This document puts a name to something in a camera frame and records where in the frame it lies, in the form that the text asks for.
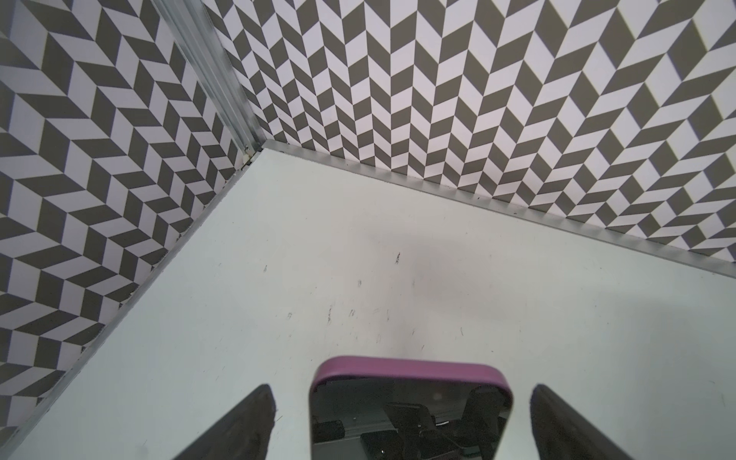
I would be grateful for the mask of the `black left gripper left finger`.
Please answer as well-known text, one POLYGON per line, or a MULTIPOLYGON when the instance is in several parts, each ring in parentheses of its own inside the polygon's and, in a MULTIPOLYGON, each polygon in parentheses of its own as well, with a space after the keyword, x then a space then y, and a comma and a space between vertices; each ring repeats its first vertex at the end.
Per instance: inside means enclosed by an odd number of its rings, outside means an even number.
POLYGON ((265 459, 275 415, 271 388, 261 384, 174 459, 265 459))

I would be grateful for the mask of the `phone reflecting pattern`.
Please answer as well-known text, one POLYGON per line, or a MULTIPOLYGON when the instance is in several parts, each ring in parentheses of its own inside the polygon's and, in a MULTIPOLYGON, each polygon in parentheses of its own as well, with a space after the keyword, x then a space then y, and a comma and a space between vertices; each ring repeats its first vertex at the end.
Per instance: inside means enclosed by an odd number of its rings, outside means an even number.
POLYGON ((337 356, 310 387, 310 456, 492 459, 513 402, 488 365, 337 356))

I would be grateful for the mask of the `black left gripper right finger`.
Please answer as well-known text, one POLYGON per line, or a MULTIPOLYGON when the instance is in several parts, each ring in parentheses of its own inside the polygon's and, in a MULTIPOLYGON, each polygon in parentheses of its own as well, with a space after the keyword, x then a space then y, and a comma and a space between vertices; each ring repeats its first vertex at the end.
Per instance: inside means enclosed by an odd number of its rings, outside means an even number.
POLYGON ((530 420, 541 460, 632 460, 544 384, 536 385, 532 392, 530 420))

